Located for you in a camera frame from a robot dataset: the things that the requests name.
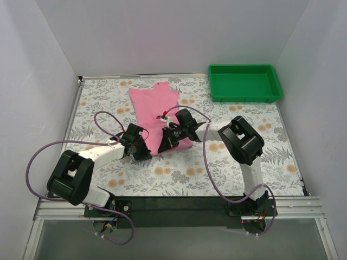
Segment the pink t shirt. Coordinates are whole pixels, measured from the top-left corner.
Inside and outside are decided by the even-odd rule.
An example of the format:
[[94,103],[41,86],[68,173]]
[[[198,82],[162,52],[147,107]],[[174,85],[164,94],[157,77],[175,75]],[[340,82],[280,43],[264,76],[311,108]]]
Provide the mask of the pink t shirt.
[[145,140],[148,149],[153,157],[158,155],[159,145],[162,141],[162,128],[166,127],[166,122],[158,117],[169,108],[169,116],[175,123],[178,120],[175,113],[178,111],[179,94],[170,89],[168,82],[156,83],[150,89],[129,89],[129,96],[134,106],[134,111],[138,126],[149,131],[149,137]]

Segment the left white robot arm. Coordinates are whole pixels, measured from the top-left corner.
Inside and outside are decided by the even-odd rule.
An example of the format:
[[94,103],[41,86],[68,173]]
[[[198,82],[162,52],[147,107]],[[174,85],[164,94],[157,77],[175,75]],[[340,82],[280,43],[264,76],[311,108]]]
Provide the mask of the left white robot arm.
[[115,212],[111,193],[92,186],[92,175],[97,169],[124,157],[132,156],[139,161],[151,159],[143,131],[142,127],[131,123],[117,144],[108,142],[82,152],[64,151],[48,180],[48,191],[74,206],[92,204],[102,216],[111,216]]

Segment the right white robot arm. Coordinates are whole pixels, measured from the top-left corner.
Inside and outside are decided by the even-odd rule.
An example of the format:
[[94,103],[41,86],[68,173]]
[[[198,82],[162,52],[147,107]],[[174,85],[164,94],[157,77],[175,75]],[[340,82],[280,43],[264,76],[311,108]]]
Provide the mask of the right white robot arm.
[[[157,118],[166,123],[162,129],[162,140],[158,153],[176,148],[179,142],[188,138],[202,143],[203,159],[210,182],[217,194],[228,204],[240,205],[249,214],[258,215],[265,209],[268,191],[264,184],[260,157],[264,140],[260,134],[242,117],[236,116],[231,121],[213,123],[207,116],[206,122],[198,123],[187,106],[175,114],[177,123],[164,112]],[[221,141],[224,143],[232,158],[239,163],[243,176],[243,198],[231,200],[225,197],[215,184],[208,167],[206,141]]]

